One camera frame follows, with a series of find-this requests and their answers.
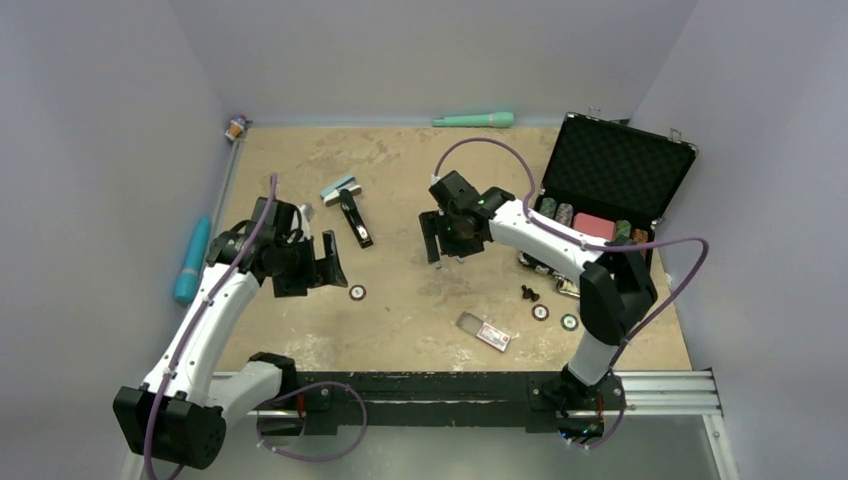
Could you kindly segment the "black stapler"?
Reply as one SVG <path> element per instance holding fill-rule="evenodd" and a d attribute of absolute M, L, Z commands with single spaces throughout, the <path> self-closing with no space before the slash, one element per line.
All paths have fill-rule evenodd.
<path fill-rule="evenodd" d="M 342 192 L 340 206 L 359 246 L 365 249 L 373 245 L 373 237 L 359 212 L 354 197 L 348 192 Z"/>

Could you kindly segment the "staple box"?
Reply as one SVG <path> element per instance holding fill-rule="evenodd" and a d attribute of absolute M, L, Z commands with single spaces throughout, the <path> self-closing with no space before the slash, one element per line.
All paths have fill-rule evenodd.
<path fill-rule="evenodd" d="M 460 314 L 456 326 L 461 331 L 502 353 L 507 350 L 512 340 L 509 334 L 469 312 Z"/>

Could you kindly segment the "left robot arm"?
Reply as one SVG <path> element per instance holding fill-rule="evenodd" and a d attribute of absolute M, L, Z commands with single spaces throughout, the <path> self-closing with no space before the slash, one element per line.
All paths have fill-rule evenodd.
<path fill-rule="evenodd" d="M 348 285 L 335 234 L 314 235 L 303 207 L 260 197 L 250 218 L 222 231 L 202 262 L 198 291 L 173 340 L 136 387 L 112 408 L 129 450 L 178 468 L 208 468 L 230 428 L 268 403 L 284 409 L 303 393 L 295 361 L 258 352 L 239 372 L 215 368 L 234 326 L 265 282 L 277 298 Z"/>

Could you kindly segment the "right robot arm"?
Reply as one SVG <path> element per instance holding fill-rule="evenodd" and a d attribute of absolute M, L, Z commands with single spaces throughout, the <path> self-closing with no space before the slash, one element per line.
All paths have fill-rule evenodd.
<path fill-rule="evenodd" d="M 596 399 L 616 352 L 658 299 L 634 244 L 611 244 L 538 218 L 511 193 L 478 192 L 456 171 L 434 177 L 437 207 L 419 216 L 427 261 L 465 258 L 500 244 L 523 252 L 574 282 L 584 333 L 560 374 L 560 391 L 576 407 Z"/>

